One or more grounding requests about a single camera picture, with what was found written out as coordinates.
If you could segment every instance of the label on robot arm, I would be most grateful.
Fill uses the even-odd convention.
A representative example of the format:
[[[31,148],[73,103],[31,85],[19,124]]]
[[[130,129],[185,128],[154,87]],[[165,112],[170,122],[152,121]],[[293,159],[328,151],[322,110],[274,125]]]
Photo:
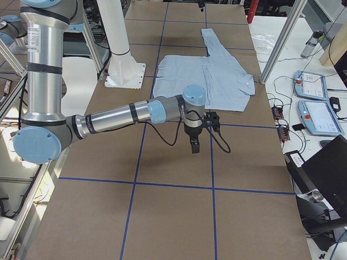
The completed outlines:
[[[41,28],[28,27],[28,51],[39,53],[41,49]]]
[[[302,167],[302,165],[304,164],[304,161],[302,160],[302,158],[300,157],[299,154],[293,153],[293,154],[291,154],[291,157],[292,157],[294,163],[296,164],[297,168]]]

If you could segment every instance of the blue-framed tablet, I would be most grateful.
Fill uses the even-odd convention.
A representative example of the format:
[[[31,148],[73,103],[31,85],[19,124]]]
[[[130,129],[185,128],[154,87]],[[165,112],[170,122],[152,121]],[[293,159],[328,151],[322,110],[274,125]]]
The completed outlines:
[[[326,137],[344,135],[328,101],[300,100],[298,108],[306,129],[312,135]]]
[[[313,100],[329,100],[323,74],[298,70],[294,77],[297,96]]]

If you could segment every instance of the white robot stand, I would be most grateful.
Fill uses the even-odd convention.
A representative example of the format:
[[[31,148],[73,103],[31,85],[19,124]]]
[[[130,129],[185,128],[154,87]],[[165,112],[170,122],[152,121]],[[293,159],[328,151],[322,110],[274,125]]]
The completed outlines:
[[[146,64],[131,56],[120,0],[98,0],[110,50],[112,52],[105,87],[141,88]]]

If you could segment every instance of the brown table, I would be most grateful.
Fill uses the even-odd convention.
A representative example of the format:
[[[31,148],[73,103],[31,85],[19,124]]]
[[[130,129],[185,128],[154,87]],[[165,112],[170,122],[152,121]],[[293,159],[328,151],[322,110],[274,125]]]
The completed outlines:
[[[238,5],[132,2],[126,26],[143,87],[99,81],[87,113],[148,99],[164,55],[206,56],[201,28],[260,76]],[[207,132],[191,154],[183,127],[168,147],[142,124],[74,144],[26,259],[311,259],[265,86],[219,115],[231,154]],[[171,140],[176,123],[158,129]]]

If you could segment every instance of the white cloth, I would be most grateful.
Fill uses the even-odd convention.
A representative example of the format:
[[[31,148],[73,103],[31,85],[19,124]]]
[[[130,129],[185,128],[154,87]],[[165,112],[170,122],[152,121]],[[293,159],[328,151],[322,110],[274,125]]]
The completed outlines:
[[[212,29],[202,29],[209,57],[168,55],[159,64],[153,94],[182,94],[190,84],[206,92],[206,109],[244,111],[249,96],[255,94],[253,76],[219,42]]]

